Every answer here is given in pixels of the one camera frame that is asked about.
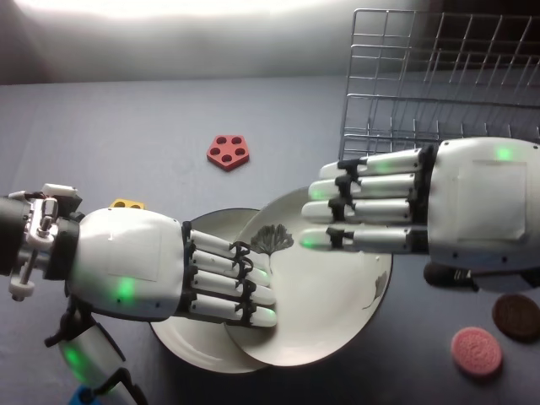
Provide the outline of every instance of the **ceramic plate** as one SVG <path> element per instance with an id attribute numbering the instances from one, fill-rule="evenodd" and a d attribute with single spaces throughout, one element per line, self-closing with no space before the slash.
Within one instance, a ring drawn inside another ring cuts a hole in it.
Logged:
<path id="1" fill-rule="evenodd" d="M 278 325 L 270 331 L 226 328 L 242 350 L 270 365 L 304 365 L 339 350 L 375 314 L 392 271 L 391 255 L 300 246 L 300 232 L 315 226 L 300 216 L 307 202 L 307 189 L 281 197 L 238 236 L 271 253 Z"/>
<path id="2" fill-rule="evenodd" d="M 193 229 L 233 241 L 257 213 L 234 208 L 207 213 L 192 221 Z M 219 373 L 249 373 L 266 364 L 249 357 L 230 340 L 223 325 L 169 318 L 152 323 L 158 339 L 176 356 L 202 369 Z"/>

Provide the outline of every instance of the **metal wire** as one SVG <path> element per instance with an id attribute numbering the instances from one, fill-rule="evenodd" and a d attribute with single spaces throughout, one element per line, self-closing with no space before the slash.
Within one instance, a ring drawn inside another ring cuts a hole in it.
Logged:
<path id="1" fill-rule="evenodd" d="M 527 40 L 539 29 L 531 16 L 356 10 L 339 159 L 464 137 L 540 143 L 540 42 Z"/>

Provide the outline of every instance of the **blue object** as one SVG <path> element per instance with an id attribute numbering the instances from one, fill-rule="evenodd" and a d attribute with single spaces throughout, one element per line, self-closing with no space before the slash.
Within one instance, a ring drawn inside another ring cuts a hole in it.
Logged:
<path id="1" fill-rule="evenodd" d="M 73 397 L 71 398 L 71 401 L 69 401 L 68 405 L 101 405 L 101 402 L 99 402 L 97 399 L 94 400 L 91 404 L 84 404 L 79 401 L 78 394 L 86 388 L 86 386 L 80 386 L 78 390 L 73 394 Z"/>

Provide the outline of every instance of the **pink round coaster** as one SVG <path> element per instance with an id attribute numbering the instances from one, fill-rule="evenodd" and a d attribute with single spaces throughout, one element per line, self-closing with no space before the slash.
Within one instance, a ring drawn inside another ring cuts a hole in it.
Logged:
<path id="1" fill-rule="evenodd" d="M 492 375 L 503 361 L 497 339 L 479 327 L 466 327 L 456 333 L 451 352 L 459 368 L 474 377 Z"/>

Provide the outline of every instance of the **metal dish rack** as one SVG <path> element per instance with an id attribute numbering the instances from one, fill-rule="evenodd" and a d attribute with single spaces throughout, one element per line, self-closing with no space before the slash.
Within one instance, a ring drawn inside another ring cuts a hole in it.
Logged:
<path id="1" fill-rule="evenodd" d="M 464 137 L 540 141 L 540 42 L 528 40 L 539 29 L 540 17 L 356 10 L 339 159 Z"/>

